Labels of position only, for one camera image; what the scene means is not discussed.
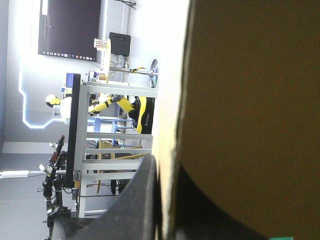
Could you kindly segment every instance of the computer monitor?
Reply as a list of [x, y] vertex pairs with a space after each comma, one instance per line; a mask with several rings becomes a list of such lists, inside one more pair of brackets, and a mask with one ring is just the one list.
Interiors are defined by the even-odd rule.
[[102, 0], [41, 0], [38, 54], [97, 60]]

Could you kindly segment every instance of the aluminum frame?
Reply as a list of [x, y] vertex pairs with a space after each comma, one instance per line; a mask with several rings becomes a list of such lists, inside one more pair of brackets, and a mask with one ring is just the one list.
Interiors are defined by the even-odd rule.
[[86, 211], [87, 184], [93, 180], [112, 180], [112, 179], [131, 179], [135, 172], [114, 172], [114, 173], [87, 173], [89, 170], [137, 170], [141, 160], [136, 159], [108, 159], [108, 160], [89, 160], [86, 154], [107, 154], [107, 153], [130, 153], [147, 154], [151, 153], [150, 148], [89, 148], [86, 149], [86, 140], [94, 139], [141, 139], [152, 140], [151, 134], [127, 134], [127, 133], [104, 133], [87, 132], [88, 108], [90, 93], [120, 94], [125, 96], [145, 96], [156, 98], [158, 89], [149, 87], [124, 86], [115, 84], [104, 84], [97, 82], [84, 82], [80, 85], [77, 129], [74, 151], [73, 180], [80, 181], [79, 201], [77, 217], [84, 218], [93, 212], [100, 213], [101, 210]]

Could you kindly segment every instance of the yellow and black robot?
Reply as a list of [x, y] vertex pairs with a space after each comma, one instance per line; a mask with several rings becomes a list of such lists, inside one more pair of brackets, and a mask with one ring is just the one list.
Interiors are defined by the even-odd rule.
[[[54, 95], [49, 95], [45, 102], [53, 108], [54, 105], [60, 105], [61, 118], [66, 124], [70, 122], [71, 112], [71, 97], [66, 97], [60, 100]], [[127, 112], [130, 118], [133, 119], [133, 127], [136, 128], [139, 134], [151, 134], [155, 98], [145, 96], [135, 96], [135, 101], [130, 103], [123, 95], [106, 95], [101, 94], [99, 100], [90, 99], [90, 114], [98, 114], [102, 110], [108, 108], [111, 104], [117, 103], [124, 111]]]
[[133, 119], [133, 127], [139, 134], [151, 134], [155, 98], [145, 96], [135, 96], [135, 101], [130, 103], [123, 95], [101, 95], [99, 101], [93, 101], [89, 107], [89, 113], [98, 114], [108, 108], [111, 104], [117, 103], [130, 118]]

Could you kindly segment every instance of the floor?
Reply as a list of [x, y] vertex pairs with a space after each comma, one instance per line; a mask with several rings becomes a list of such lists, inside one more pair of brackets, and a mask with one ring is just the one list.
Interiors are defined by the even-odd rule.
[[[38, 171], [50, 154], [0, 154], [0, 172], [12, 170]], [[42, 192], [44, 176], [28, 178], [5, 178], [0, 180], [0, 239], [1, 240], [43, 240], [48, 236], [46, 204]], [[95, 195], [95, 186], [89, 187], [88, 195]], [[101, 187], [100, 195], [111, 191]], [[90, 197], [86, 200], [87, 210], [108, 209], [115, 202], [114, 197]], [[63, 205], [72, 207], [70, 194], [63, 192]]]

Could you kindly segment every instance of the television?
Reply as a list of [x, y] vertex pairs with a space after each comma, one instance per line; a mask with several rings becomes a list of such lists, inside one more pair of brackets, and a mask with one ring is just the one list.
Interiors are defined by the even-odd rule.
[[102, 0], [41, 0], [38, 54], [97, 61]]

